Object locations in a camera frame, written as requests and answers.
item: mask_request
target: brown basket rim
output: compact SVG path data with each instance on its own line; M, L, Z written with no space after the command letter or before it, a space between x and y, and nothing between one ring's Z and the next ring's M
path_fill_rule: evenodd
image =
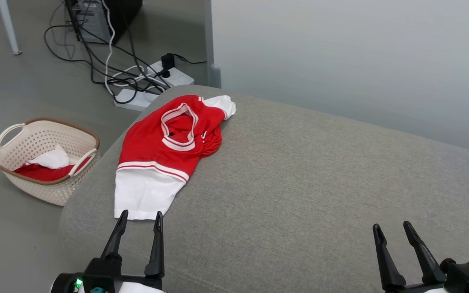
M28 125L28 124L32 124L34 122L37 122L37 121L50 121L50 122L54 122L54 123L58 123L58 124L64 124L66 126L70 126L72 128L75 128L75 129L78 129L80 131L83 131L83 132L86 132L87 134L93 136L93 138L95 138L95 149L98 150L99 149L99 146L101 145L101 141L99 140L99 137L97 137L97 135L85 128L82 128L80 126L77 126L75 124L71 124L71 123L68 123L68 122L64 122L64 121L61 121L59 119L54 119L54 118L46 118L46 117L42 117L42 118L35 118L35 119L32 119L32 120L28 120L27 122L25 122L24 124L25 125ZM21 175L21 174L17 174L16 172L10 170L10 169L7 169L5 167L3 167L2 165L0 165L0 169L5 172L5 173L8 173L12 176L15 176L19 179L22 179L22 180L25 180L25 181L28 181L28 182L32 182L32 183L35 183L35 184L39 184L39 185L45 185L45 186L49 186L49 185L56 185L56 184L59 184L59 183L62 183L68 179L70 179L70 176L68 175L65 175L65 177L63 178L60 178L58 180L54 180L54 181L41 181L41 180L35 180L35 179L32 179L32 178L29 178L27 176L24 176L24 175Z

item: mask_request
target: black adapter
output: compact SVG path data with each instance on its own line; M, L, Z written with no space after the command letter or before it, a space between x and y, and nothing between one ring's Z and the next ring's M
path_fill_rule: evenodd
M175 67L175 56L170 52L160 58L162 61L162 74L161 76L164 78L168 78L171 76L169 73L169 69Z

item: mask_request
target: red and white clothing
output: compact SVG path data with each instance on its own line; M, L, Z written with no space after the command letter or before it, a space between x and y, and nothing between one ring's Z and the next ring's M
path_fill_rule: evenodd
M220 122L236 112L227 95L180 96L126 133L115 176L115 217L155 219L165 214L200 158L220 147Z

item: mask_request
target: power strip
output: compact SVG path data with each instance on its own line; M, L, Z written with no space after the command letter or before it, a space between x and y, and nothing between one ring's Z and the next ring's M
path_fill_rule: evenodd
M161 72L162 61L152 64L151 68L153 68L155 72ZM147 69L147 72L152 73L151 69L149 68ZM171 75L168 78L163 78L160 76L158 76L157 78L164 79L164 81L166 81L168 85L171 87L176 87L177 85L194 85L195 84L195 80L193 78L191 78L189 75L185 74L184 72L181 72L177 68L169 69L169 73ZM115 99L118 100L119 102L126 102L127 100L130 100L132 96L134 96L134 93L135 93L134 90L123 89L115 97ZM118 102L114 101L114 103L115 103L115 106L119 108L125 108L125 109L142 112L157 97L158 95L156 94L151 94L151 93L146 93L146 92L137 92L132 102L129 102L127 104L119 104Z
M162 61L151 64L151 68L153 68L155 72L161 72ZM195 80L191 76L185 74L184 72L181 72L175 67L173 67L172 69L169 69L169 74L171 75L168 78L164 78L164 77L158 77L158 78L163 79L164 81L168 83L168 85L172 87L176 87L177 85L194 85L195 84Z
M134 96L135 91L130 90L130 89L123 89L121 92L115 97L115 99L119 102L125 102L127 100L130 100L132 96ZM113 101L115 103L115 106L119 108L125 108L125 109L130 109L130 110L135 110L135 111L144 111L145 108L151 104L156 98L158 97L157 94L151 94L151 93L146 93L146 92L137 92L135 98L132 100L132 102L126 103L126 104L119 104L115 100Z

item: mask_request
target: basket handle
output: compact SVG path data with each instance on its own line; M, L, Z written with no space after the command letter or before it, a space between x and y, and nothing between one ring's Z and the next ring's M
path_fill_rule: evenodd
M68 173L68 176L70 177L73 177L73 176L77 176L81 171L84 170L84 168L86 168L86 166L93 160L93 158L95 157L95 153L97 152L97 149L93 149L89 152L87 152L86 154L84 154L84 156L82 156L78 161L77 163L75 163L75 165L73 165L72 169L70 170L70 173ZM91 158L88 160L88 162L86 162L86 164L80 168L80 170L77 170L77 168L79 168L79 166L82 164L82 162L84 162L84 160L86 160L86 158L88 158L89 156L91 156Z
M5 130L3 130L3 132L1 132L1 134L0 134L0 149L2 149L4 147L6 147L7 145L9 145L14 139L16 139L21 133L23 133L25 125L26 125L25 123L15 124L15 125L12 125L12 126L8 127ZM12 130L15 130L19 127L22 128L21 132L16 134L11 140L9 140L7 143L5 143L5 145L1 145L1 141L6 137L6 135L8 135L9 132L11 132Z

